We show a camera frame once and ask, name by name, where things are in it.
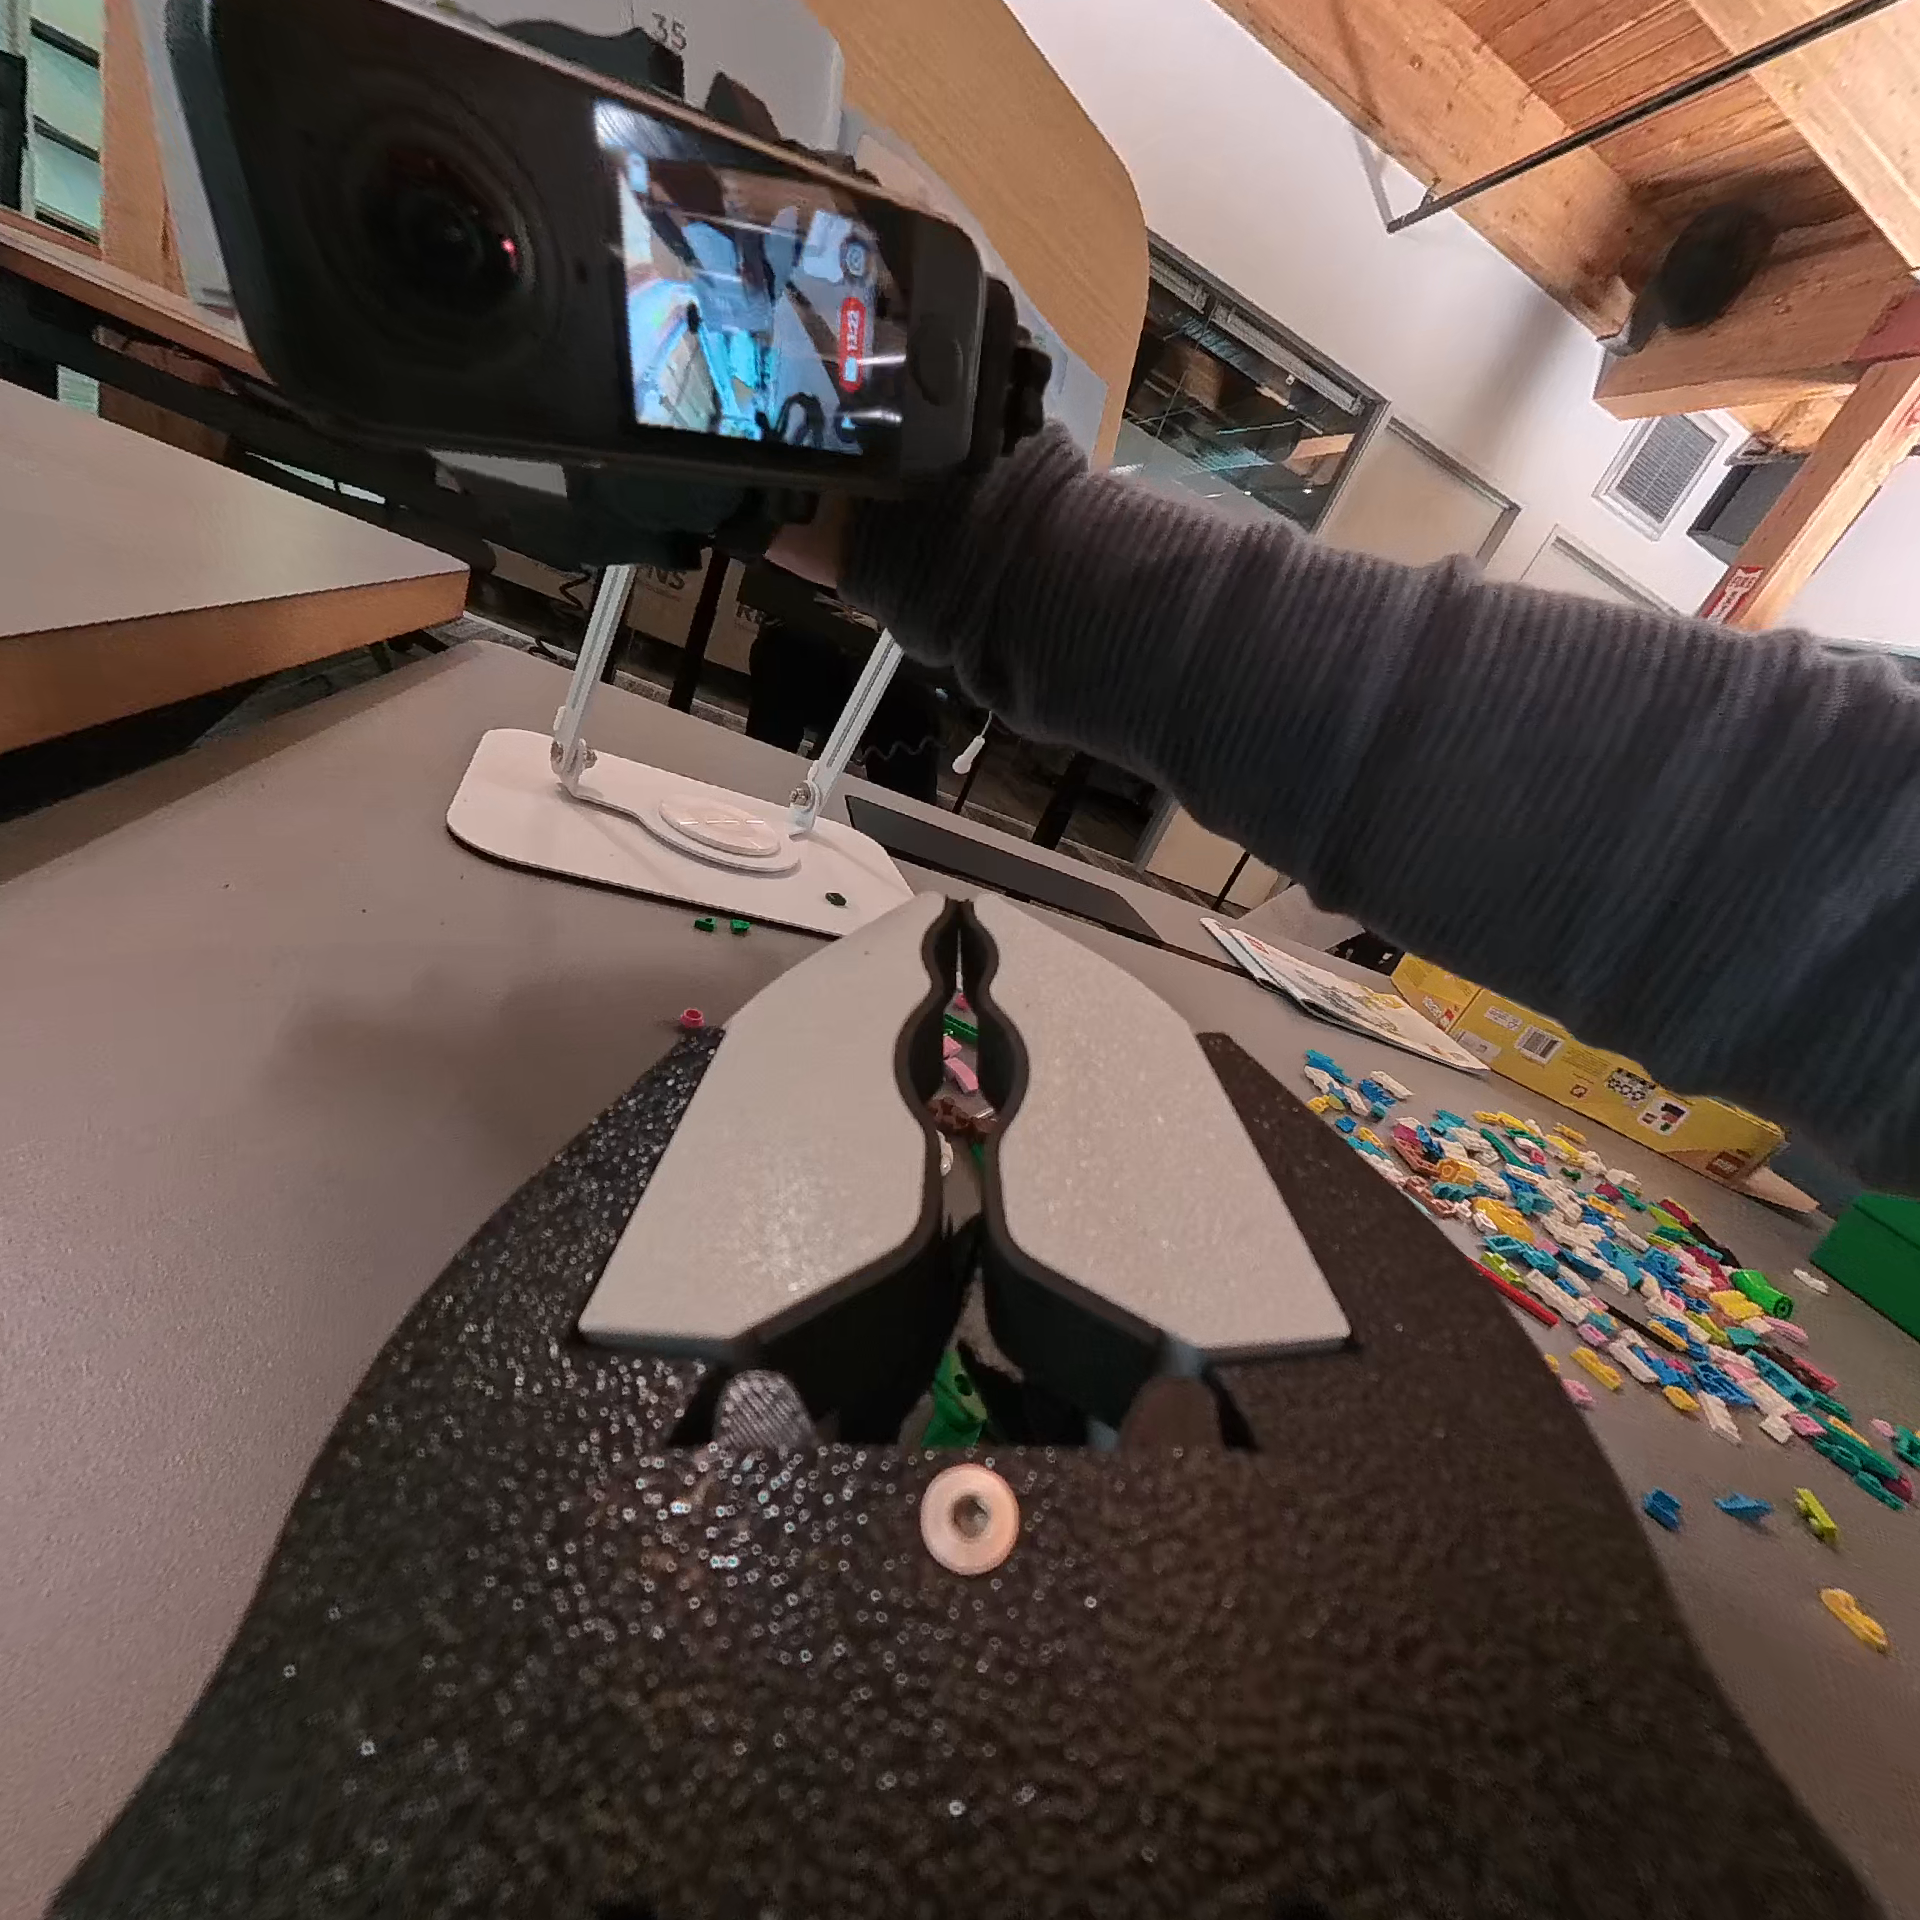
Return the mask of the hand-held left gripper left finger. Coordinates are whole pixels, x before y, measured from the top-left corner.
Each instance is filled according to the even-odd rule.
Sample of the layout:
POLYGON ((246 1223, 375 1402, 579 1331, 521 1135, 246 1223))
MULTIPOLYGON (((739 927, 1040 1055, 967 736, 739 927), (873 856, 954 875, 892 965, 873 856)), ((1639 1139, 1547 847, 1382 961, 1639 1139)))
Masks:
POLYGON ((912 897, 728 1024, 582 1315, 641 1354, 748 1354, 905 1271, 944 1225, 922 1090, 954 902, 912 897))

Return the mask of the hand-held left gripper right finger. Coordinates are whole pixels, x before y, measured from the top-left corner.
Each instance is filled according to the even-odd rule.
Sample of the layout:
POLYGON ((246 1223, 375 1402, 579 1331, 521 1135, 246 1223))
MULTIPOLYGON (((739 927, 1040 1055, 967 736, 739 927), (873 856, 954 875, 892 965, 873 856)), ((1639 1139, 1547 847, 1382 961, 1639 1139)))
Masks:
POLYGON ((1020 904, 966 904, 1001 1239, 1127 1335, 1200 1362, 1354 1328, 1188 1019, 1020 904))

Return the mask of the lego instruction booklet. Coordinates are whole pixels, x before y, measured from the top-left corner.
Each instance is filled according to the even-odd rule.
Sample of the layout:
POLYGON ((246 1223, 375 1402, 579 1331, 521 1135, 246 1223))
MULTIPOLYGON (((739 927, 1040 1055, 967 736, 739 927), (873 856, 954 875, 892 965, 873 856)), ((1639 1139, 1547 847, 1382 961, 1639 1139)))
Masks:
POLYGON ((1298 1014, 1433 1065, 1489 1074, 1489 1065, 1476 1055, 1456 1045, 1396 992, 1344 979, 1243 934, 1238 925, 1214 918, 1202 918, 1199 925, 1242 975, 1281 995, 1298 1014))
POLYGON ((606 2, 584 5, 599 32, 641 32, 680 56, 684 95, 704 107, 715 81, 751 93, 783 138, 810 147, 836 139, 846 63, 802 2, 606 2))

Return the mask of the person's right forearm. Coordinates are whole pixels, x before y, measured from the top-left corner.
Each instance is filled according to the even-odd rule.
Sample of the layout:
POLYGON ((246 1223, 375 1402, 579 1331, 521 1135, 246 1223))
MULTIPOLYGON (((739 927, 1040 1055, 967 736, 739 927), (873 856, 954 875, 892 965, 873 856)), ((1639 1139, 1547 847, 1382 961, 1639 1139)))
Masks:
POLYGON ((1918 696, 1792 632, 1354 555, 1058 429, 779 542, 1012 731, 1872 1191, 1918 1186, 1918 696))

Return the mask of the green lego build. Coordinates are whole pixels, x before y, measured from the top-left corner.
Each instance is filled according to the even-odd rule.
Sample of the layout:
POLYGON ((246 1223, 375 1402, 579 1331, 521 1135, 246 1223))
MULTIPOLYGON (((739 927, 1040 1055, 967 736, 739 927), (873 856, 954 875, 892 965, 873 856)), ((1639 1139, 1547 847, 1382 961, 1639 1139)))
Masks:
POLYGON ((919 1431, 923 1453, 995 1447, 1004 1433, 980 1394, 970 1346, 956 1339, 928 1385, 928 1417, 919 1431))

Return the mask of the yellow lego box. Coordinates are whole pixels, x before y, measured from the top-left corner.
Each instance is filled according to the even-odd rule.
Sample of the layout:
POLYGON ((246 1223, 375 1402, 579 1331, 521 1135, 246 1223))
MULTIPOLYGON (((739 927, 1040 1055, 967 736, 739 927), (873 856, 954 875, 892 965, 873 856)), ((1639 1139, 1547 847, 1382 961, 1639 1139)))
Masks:
POLYGON ((1418 1015, 1490 1073, 1722 1185, 1764 1171, 1786 1145, 1771 1120, 1674 1094, 1639 1064, 1418 957, 1403 957, 1390 979, 1418 1015))

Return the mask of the pile of colourful lego pieces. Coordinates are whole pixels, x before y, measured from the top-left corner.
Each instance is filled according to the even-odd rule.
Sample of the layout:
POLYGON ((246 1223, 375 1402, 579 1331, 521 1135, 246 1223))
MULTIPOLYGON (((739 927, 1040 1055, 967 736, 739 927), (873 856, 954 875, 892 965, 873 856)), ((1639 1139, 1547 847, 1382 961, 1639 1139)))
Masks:
POLYGON ((1872 1664, 1915 1693, 1915 1463, 1850 1415, 1788 1319, 1587 1145, 1423 1111, 1414 1059, 1315 1034, 1296 1094, 1329 1142, 1294 1194, 1354 1319, 1344 1402, 1414 1459, 1403 1495, 1496 1569, 1628 1611, 1628 1557, 1711 1646, 1872 1664))

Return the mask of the wooden side table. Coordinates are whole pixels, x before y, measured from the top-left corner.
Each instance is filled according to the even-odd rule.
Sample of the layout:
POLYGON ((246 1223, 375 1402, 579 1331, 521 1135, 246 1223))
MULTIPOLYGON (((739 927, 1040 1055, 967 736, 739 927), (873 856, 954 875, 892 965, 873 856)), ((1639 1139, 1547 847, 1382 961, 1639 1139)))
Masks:
POLYGON ((468 567, 3 390, 3 751, 266 679, 465 610, 468 567))

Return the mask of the white stand base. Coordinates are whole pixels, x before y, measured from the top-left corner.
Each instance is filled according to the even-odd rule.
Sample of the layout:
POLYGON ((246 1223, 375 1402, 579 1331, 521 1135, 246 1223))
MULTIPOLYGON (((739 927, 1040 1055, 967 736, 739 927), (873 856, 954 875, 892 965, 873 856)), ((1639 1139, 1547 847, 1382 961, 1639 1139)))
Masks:
POLYGON ((636 566, 609 567, 548 736, 488 731, 448 806, 468 850, 530 874, 688 906, 722 921, 846 938, 910 898, 870 835, 827 819, 835 787, 904 659, 883 634, 832 722, 822 758, 785 802, 754 801, 590 746, 636 566))

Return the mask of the green box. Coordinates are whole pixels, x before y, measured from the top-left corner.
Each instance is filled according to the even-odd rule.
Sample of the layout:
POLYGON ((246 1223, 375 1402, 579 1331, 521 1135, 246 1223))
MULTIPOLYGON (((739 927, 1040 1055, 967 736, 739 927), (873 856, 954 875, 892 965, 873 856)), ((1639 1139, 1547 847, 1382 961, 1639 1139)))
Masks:
POLYGON ((1811 1267, 1918 1339, 1918 1201, 1864 1191, 1839 1215, 1811 1267))

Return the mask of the black round speaker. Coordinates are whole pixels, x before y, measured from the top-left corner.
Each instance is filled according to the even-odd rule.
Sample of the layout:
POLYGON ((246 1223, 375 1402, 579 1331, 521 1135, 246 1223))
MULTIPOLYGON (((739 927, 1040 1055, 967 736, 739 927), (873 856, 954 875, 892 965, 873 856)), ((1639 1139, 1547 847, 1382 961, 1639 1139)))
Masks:
POLYGON ((1642 353, 1662 329, 1715 326, 1764 267, 1778 225, 1753 202, 1722 202, 1697 213, 1638 290, 1615 358, 1642 353))

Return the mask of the white wall vent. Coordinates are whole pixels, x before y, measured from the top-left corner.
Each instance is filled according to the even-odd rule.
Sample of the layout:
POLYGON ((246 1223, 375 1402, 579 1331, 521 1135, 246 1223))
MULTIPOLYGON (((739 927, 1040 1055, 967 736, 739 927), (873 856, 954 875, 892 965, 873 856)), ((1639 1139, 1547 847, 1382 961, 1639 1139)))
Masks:
POLYGON ((1700 480, 1723 466, 1728 442, 1715 417, 1634 422, 1594 497, 1646 539, 1659 539, 1700 480))

